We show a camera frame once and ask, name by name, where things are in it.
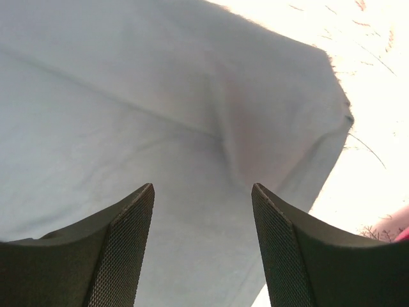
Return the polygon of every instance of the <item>gray cloth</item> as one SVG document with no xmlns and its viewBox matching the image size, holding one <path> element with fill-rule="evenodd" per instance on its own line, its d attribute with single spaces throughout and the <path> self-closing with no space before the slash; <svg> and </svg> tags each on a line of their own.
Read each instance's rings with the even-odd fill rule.
<svg viewBox="0 0 409 307">
<path fill-rule="evenodd" d="M 3 6 L 0 239 L 153 182 L 136 305 L 250 306 L 251 184 L 309 210 L 351 125 L 325 53 L 199 0 Z"/>
</svg>

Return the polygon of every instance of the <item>pink object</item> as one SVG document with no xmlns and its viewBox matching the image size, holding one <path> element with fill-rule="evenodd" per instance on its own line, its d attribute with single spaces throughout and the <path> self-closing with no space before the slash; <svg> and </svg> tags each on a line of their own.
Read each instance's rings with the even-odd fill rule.
<svg viewBox="0 0 409 307">
<path fill-rule="evenodd" d="M 395 241 L 409 240 L 409 227 L 403 230 L 396 238 Z"/>
</svg>

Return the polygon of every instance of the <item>white surface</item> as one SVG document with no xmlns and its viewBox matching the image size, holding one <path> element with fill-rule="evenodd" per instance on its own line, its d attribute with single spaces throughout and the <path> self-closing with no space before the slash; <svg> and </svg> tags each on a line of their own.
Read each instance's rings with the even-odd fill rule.
<svg viewBox="0 0 409 307">
<path fill-rule="evenodd" d="M 197 0 L 14 1 L 0 31 L 0 239 L 153 182 L 136 305 L 250 306 L 248 188 L 309 210 L 349 129 L 325 54 Z"/>
</svg>

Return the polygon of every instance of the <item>red object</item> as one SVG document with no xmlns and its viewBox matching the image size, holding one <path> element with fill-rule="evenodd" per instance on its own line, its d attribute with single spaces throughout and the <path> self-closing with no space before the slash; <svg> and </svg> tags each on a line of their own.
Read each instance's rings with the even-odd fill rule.
<svg viewBox="0 0 409 307">
<path fill-rule="evenodd" d="M 409 240 L 409 227 L 403 230 L 395 239 L 395 241 Z"/>
</svg>

